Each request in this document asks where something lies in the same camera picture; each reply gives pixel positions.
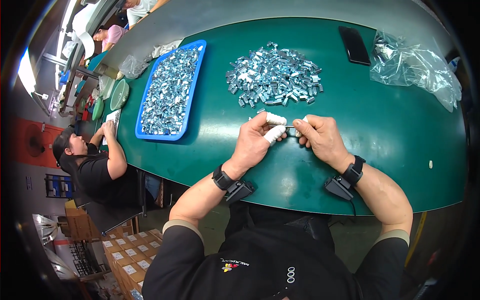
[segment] woman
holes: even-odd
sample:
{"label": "woman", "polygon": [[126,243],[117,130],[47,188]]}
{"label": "woman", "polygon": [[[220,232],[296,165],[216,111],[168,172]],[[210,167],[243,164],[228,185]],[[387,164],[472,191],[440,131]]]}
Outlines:
{"label": "woman", "polygon": [[[108,143],[108,154],[98,151],[103,136]],[[73,128],[67,128],[55,138],[52,150],[62,170],[72,176],[77,190],[92,201],[114,206],[138,206],[137,171],[127,164],[123,149],[115,138],[113,121],[103,123],[90,143],[77,136]],[[158,195],[160,178],[147,175],[145,183],[147,207],[155,207],[155,204],[163,207],[162,194]]]}
{"label": "woman", "polygon": [[94,41],[102,41],[102,52],[110,50],[113,45],[117,44],[120,38],[128,31],[118,25],[112,25],[106,29],[103,25],[93,35]]}

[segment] worktable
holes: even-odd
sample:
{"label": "worktable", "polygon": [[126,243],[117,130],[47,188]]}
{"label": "worktable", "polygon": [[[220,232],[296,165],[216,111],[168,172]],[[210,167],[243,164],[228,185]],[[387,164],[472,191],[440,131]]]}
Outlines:
{"label": "worktable", "polygon": [[[414,212],[449,206],[463,199],[466,183],[466,134],[460,109],[449,113],[434,95],[416,87],[388,86],[371,81],[369,67],[350,63],[338,26],[357,28],[370,50],[375,30],[360,25],[315,18],[275,18],[214,28],[189,36],[207,42],[192,102],[189,125],[175,142],[135,137],[139,105],[153,62],[136,80],[127,80],[130,96],[122,109],[118,141],[127,162],[163,178],[193,185],[232,155],[240,125],[259,108],[241,108],[227,91],[229,62],[266,47],[294,49],[323,71],[324,93],[314,103],[290,102],[265,107],[291,124],[306,114],[336,119],[348,151],[366,159],[404,190]],[[111,111],[105,102],[105,116]],[[256,187],[246,201],[307,212],[351,215],[351,204],[329,194],[323,183],[336,172],[298,144],[293,132],[272,146],[262,162],[243,177]],[[371,215],[354,192],[357,215]]]}

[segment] man in white shirt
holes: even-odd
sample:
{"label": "man in white shirt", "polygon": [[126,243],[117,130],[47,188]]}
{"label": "man in white shirt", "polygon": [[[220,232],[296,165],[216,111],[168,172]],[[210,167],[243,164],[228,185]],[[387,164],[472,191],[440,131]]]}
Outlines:
{"label": "man in white shirt", "polygon": [[127,10],[128,26],[131,29],[141,19],[167,2],[168,0],[124,0],[119,3],[121,7],[119,11]]}

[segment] green plastic bowl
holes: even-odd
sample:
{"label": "green plastic bowl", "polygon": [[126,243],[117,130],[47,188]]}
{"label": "green plastic bowl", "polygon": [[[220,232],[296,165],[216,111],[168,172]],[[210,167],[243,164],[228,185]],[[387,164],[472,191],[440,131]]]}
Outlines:
{"label": "green plastic bowl", "polygon": [[95,100],[94,105],[95,106],[93,107],[92,121],[99,119],[103,114],[103,108],[105,107],[105,103],[103,102],[103,97],[98,97]]}
{"label": "green plastic bowl", "polygon": [[120,80],[119,84],[117,87],[115,87],[115,90],[110,96],[110,109],[112,111],[120,109],[125,102],[127,102],[129,92],[130,88],[125,79]]}

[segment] pile of metal nuts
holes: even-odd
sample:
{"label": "pile of metal nuts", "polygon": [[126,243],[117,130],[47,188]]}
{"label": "pile of metal nuts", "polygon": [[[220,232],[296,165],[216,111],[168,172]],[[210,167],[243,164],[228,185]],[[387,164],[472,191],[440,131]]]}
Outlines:
{"label": "pile of metal nuts", "polygon": [[181,132],[201,47],[179,48],[158,64],[143,103],[140,120],[143,133],[176,135]]}
{"label": "pile of metal nuts", "polygon": [[225,74],[228,91],[243,91],[239,105],[255,108],[261,101],[267,106],[287,106],[289,99],[313,103],[315,96],[324,91],[318,77],[322,69],[297,51],[278,50],[278,44],[272,42],[267,47],[273,48],[260,47],[250,51],[248,57],[230,63],[234,69]]}

